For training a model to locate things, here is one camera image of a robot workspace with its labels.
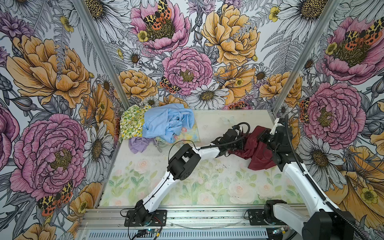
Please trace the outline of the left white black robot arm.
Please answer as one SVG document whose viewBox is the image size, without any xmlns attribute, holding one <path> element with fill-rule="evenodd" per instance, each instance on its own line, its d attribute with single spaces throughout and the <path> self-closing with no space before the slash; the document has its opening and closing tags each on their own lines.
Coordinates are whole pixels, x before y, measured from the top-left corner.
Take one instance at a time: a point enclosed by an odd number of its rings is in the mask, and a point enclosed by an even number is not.
<svg viewBox="0 0 384 240">
<path fill-rule="evenodd" d="M 242 122 L 232 126 L 227 132 L 209 145 L 197 147 L 195 143 L 184 144 L 173 156 L 168 156 L 167 170 L 147 197 L 139 200 L 132 214 L 127 214 L 129 224 L 148 225 L 155 216 L 160 203 L 178 182 L 187 179 L 201 160 L 214 159 L 226 153 L 243 150 L 251 127 Z"/>
</svg>

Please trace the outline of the maroon cloth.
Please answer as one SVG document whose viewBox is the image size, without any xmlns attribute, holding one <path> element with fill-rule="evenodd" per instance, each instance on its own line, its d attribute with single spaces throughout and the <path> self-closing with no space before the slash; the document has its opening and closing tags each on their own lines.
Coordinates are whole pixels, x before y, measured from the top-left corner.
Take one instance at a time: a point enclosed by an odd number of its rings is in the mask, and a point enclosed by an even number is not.
<svg viewBox="0 0 384 240">
<path fill-rule="evenodd" d="M 267 144 L 259 140 L 259 136 L 265 131 L 270 133 L 271 129 L 256 126 L 253 132 L 245 137 L 244 149 L 229 151 L 229 154 L 234 154 L 245 160 L 251 159 L 248 165 L 250 170 L 266 170 L 276 166 L 272 160 L 273 152 L 267 148 Z"/>
</svg>

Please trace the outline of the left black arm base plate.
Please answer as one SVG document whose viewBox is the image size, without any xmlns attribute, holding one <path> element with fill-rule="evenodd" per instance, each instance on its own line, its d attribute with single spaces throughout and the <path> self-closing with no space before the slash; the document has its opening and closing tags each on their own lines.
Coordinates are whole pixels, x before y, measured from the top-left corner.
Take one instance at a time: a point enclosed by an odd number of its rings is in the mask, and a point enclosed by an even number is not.
<svg viewBox="0 0 384 240">
<path fill-rule="evenodd" d="M 147 210 L 129 210 L 125 216 L 125 227 L 164 227 L 167 222 L 166 210 L 156 210 L 149 213 Z"/>
</svg>

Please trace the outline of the light blue cloth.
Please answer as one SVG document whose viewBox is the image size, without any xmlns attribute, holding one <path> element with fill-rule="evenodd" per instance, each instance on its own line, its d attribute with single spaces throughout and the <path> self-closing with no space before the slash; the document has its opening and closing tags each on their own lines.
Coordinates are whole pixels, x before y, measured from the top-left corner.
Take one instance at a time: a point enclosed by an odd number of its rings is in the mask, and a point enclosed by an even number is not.
<svg viewBox="0 0 384 240">
<path fill-rule="evenodd" d="M 172 144 L 182 128 L 191 129 L 194 124 L 193 111 L 186 109 L 183 104 L 155 107 L 145 112 L 142 136 L 149 139 L 160 137 Z"/>
</svg>

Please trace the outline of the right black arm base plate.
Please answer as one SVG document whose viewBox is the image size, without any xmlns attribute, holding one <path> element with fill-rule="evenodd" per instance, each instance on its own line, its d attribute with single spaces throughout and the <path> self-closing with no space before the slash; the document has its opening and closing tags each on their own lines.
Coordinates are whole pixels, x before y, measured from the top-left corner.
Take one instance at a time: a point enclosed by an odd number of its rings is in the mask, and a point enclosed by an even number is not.
<svg viewBox="0 0 384 240">
<path fill-rule="evenodd" d="M 246 215 L 251 226 L 284 226 L 285 223 L 280 220 L 268 222 L 264 218 L 263 209 L 248 209 Z"/>
</svg>

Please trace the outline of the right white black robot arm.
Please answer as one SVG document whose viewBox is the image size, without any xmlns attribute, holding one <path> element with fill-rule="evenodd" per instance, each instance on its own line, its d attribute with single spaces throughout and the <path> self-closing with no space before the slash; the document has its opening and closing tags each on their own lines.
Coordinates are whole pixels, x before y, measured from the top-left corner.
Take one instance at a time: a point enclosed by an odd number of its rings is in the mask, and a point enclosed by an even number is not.
<svg viewBox="0 0 384 240">
<path fill-rule="evenodd" d="M 309 213 L 304 216 L 282 200 L 269 200 L 263 212 L 266 223 L 283 222 L 304 240 L 351 240 L 361 233 L 354 217 L 326 196 L 295 152 L 288 118 L 277 118 L 259 140 L 272 151 L 273 162 L 292 182 Z"/>
</svg>

